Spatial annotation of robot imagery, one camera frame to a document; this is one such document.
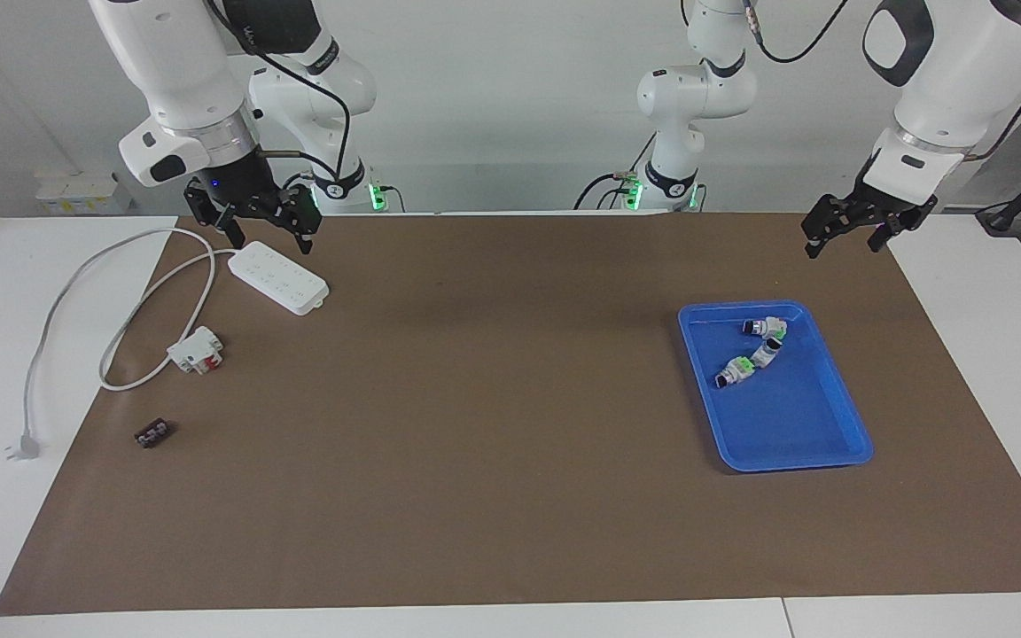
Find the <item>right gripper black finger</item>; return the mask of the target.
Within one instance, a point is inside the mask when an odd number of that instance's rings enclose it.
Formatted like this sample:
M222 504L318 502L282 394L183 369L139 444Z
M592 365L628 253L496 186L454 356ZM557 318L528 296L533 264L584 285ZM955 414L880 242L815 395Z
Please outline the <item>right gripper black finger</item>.
M295 184L278 192L276 226L294 236L301 254L311 253L321 222L323 215L317 210L312 187Z
M239 223L235 220L231 206L218 210L214 200L201 184L188 184L183 189L183 201L186 202L193 218L199 226L214 227L220 234L226 236L234 249L243 249L245 234Z

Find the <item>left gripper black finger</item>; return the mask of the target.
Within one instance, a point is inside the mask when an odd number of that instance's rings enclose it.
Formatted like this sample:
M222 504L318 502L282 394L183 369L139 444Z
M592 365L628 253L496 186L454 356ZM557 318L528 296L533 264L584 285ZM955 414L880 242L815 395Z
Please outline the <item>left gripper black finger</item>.
M834 238L858 229L861 205L853 198L821 197L799 226L805 234L807 258L817 259Z
M919 230L934 206L912 206L908 207L907 210L900 211L900 213L884 214L884 220L879 223L874 233L868 239L870 251L878 253L890 243L891 239L905 233L905 231Z

